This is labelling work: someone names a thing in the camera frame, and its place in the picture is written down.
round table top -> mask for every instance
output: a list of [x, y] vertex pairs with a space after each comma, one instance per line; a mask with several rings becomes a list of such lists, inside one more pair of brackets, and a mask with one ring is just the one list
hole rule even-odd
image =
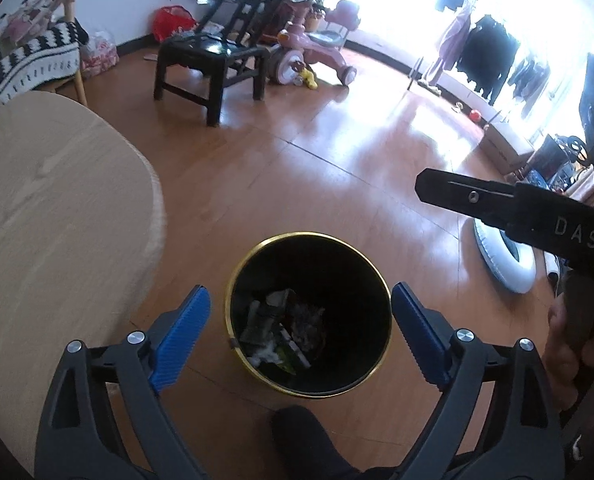
[[163, 227], [156, 174], [106, 121], [48, 92], [0, 111], [0, 437], [30, 473], [65, 345], [116, 336]]

yellow toy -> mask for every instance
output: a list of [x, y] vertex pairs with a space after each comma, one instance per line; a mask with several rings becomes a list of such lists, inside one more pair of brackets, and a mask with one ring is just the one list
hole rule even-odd
[[315, 81], [315, 75], [306, 68], [306, 65], [301, 61], [293, 61], [291, 68], [297, 73], [297, 77], [293, 80], [295, 84], [304, 84], [311, 90], [317, 89], [317, 81]]

pink tricycle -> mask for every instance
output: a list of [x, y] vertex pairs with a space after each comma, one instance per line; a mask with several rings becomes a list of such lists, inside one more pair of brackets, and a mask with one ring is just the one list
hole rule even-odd
[[[335, 9], [326, 13], [325, 30], [306, 32], [303, 23], [313, 3], [313, 0], [286, 0], [294, 15], [286, 28], [277, 34], [279, 44], [273, 47], [268, 67], [270, 79], [282, 85], [292, 83], [296, 73], [291, 65], [298, 60], [307, 66], [317, 62], [330, 66], [337, 72], [341, 84], [348, 86], [354, 81], [357, 69], [346, 63], [340, 51], [348, 33], [359, 27], [359, 6], [340, 0]], [[331, 23], [340, 25], [340, 30], [331, 30]]]

blue gripper pad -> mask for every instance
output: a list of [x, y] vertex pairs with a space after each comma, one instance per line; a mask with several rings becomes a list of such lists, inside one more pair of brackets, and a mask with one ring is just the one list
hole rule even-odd
[[406, 283], [393, 287], [391, 304], [392, 315], [424, 379], [443, 390], [451, 381], [452, 327], [439, 312], [425, 308]]
[[155, 320], [148, 337], [154, 348], [150, 382], [157, 393], [177, 382], [210, 314], [208, 290], [198, 285], [177, 310], [165, 312]]

black trash can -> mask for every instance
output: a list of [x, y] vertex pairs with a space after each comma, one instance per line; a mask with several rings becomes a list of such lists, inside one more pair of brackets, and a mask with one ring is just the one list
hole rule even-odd
[[[238, 346], [251, 301], [286, 288], [325, 309], [326, 344], [312, 367], [296, 375], [273, 364], [254, 368]], [[225, 303], [231, 344], [244, 366], [293, 396], [331, 397], [354, 388], [379, 367], [391, 338], [386, 282], [362, 253], [324, 234], [288, 233], [261, 242], [234, 270]]]

